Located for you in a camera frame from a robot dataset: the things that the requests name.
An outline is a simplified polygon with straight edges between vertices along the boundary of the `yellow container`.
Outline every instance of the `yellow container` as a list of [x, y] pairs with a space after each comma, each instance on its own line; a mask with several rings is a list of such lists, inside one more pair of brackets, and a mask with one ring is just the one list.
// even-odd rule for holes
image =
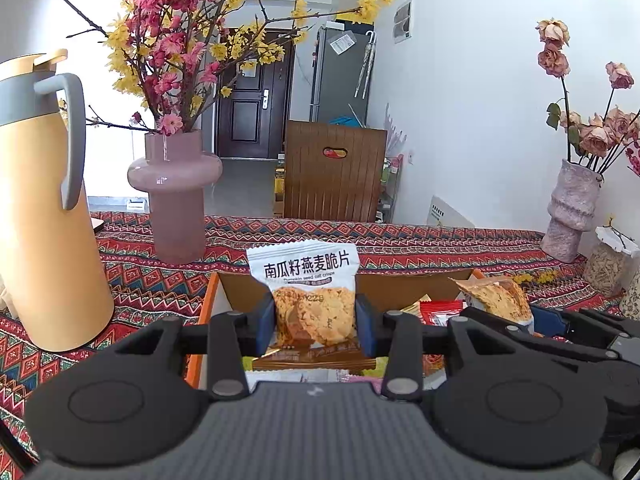
[[53, 352], [91, 341], [113, 315], [82, 182], [82, 84], [55, 75], [63, 59], [60, 50], [0, 64], [0, 275], [31, 341]]

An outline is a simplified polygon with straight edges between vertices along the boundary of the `paper note on refrigerator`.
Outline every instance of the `paper note on refrigerator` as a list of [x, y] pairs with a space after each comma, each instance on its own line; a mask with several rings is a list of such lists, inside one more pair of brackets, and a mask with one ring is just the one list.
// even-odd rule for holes
[[337, 40], [330, 43], [331, 48], [335, 50], [335, 53], [338, 56], [340, 56], [340, 54], [342, 54], [343, 52], [349, 50], [355, 44], [355, 40], [349, 34], [344, 34]]

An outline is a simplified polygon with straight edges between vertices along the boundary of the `purple textured vase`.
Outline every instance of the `purple textured vase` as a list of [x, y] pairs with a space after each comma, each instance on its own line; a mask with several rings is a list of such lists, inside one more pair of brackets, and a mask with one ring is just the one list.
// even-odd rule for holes
[[558, 184], [546, 208], [551, 222], [540, 244], [546, 254], [566, 264], [575, 259], [582, 233], [591, 230], [601, 182], [599, 173], [562, 161]]
[[204, 193], [222, 174], [217, 156], [202, 151], [202, 132], [146, 135], [146, 157], [127, 171], [135, 189], [149, 193], [156, 256], [168, 264], [190, 264], [204, 255]]

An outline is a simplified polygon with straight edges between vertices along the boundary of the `table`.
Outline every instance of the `table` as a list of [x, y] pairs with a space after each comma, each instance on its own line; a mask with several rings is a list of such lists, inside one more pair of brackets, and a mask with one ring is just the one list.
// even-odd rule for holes
[[[553, 269], [558, 279], [530, 288], [530, 301], [549, 308], [586, 306], [618, 313], [620, 298], [603, 298], [580, 278], [584, 257], [572, 264], [551, 258], [540, 250], [542, 233], [534, 231], [206, 217], [204, 258], [169, 266], [155, 258], [148, 215], [92, 216], [106, 222], [97, 241], [115, 300], [110, 325], [81, 349], [52, 354], [33, 346], [19, 322], [0, 314], [0, 417], [30, 452], [33, 444], [22, 417], [25, 398], [38, 384], [163, 316], [196, 323], [211, 272], [248, 274], [245, 250], [255, 244], [310, 237], [353, 242], [360, 254], [360, 272], [365, 273], [430, 274], [476, 268], [491, 276]], [[0, 480], [13, 478], [20, 478], [20, 473], [0, 450]]]

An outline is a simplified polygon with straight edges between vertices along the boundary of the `floor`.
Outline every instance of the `floor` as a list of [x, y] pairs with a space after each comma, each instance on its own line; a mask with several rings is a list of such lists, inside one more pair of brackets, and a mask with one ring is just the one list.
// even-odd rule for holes
[[[276, 162], [270, 160], [223, 160], [222, 177], [204, 189], [204, 213], [246, 218], [273, 217], [273, 178]], [[91, 211], [126, 211], [118, 205], [89, 197]]]

